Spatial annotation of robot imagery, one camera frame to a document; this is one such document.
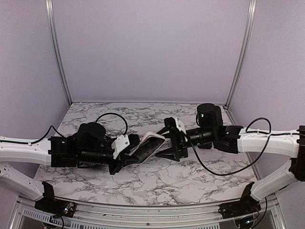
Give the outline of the black phone case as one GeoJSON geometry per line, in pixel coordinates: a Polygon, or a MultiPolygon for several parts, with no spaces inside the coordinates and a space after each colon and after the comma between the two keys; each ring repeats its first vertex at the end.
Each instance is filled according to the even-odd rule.
{"type": "Polygon", "coordinates": [[[212,143],[198,144],[199,149],[211,149],[213,146],[212,143]]]}

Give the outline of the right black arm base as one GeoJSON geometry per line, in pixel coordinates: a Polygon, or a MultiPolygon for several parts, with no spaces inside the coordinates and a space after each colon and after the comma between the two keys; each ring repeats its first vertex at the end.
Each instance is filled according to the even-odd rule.
{"type": "Polygon", "coordinates": [[[259,201],[251,197],[253,184],[254,182],[251,182],[245,187],[239,200],[219,205],[218,213],[222,215],[223,219],[243,216],[261,210],[259,201]]]}

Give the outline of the black smartphone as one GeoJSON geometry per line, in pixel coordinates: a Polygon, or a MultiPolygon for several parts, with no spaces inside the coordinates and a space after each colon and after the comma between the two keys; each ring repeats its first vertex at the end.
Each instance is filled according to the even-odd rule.
{"type": "Polygon", "coordinates": [[[154,150],[157,147],[157,144],[160,144],[160,140],[151,141],[149,143],[146,143],[144,146],[141,146],[138,148],[135,153],[132,156],[135,156],[140,160],[140,164],[144,163],[150,156],[152,156],[155,152],[154,150]]]}

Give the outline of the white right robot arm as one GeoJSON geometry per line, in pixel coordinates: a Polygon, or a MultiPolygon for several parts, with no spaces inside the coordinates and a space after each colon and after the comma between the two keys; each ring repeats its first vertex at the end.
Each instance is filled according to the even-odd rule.
{"type": "Polygon", "coordinates": [[[259,155],[288,156],[288,161],[265,178],[247,185],[236,210],[245,214],[268,195],[305,179],[305,127],[297,130],[273,131],[251,129],[250,126],[224,125],[221,108],[211,103],[197,106],[197,128],[183,130],[178,119],[165,118],[159,131],[171,141],[171,147],[157,157],[179,161],[188,156],[188,148],[214,148],[225,153],[258,152],[259,155]]]}

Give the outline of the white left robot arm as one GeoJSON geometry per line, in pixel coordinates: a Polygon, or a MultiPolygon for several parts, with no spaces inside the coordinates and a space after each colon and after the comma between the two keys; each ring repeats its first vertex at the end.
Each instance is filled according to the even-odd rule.
{"type": "Polygon", "coordinates": [[[51,167],[91,168],[108,165],[114,175],[123,167],[135,164],[138,158],[129,156],[140,143],[137,134],[123,134],[116,138],[106,135],[99,123],[81,124],[71,136],[43,136],[38,140],[0,138],[2,163],[22,162],[51,167]]]}

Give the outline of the pink phone case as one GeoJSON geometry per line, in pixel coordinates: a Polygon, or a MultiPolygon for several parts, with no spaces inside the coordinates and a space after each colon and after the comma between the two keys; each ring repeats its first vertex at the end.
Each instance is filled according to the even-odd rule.
{"type": "Polygon", "coordinates": [[[157,133],[154,133],[154,132],[147,132],[143,137],[142,139],[140,140],[139,144],[129,153],[129,155],[133,155],[135,153],[135,151],[140,148],[141,146],[144,146],[146,143],[149,143],[151,141],[156,141],[156,140],[160,140],[161,143],[160,144],[157,144],[157,147],[156,149],[154,150],[154,152],[159,149],[164,143],[165,143],[165,137],[160,135],[160,134],[157,134],[157,133]]]}

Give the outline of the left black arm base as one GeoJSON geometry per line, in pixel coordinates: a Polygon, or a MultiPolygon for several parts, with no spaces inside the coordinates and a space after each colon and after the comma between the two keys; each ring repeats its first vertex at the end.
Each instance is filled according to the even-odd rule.
{"type": "Polygon", "coordinates": [[[34,207],[57,216],[72,218],[75,213],[76,204],[74,202],[57,199],[51,184],[43,181],[42,185],[44,188],[42,198],[35,202],[34,207]]]}

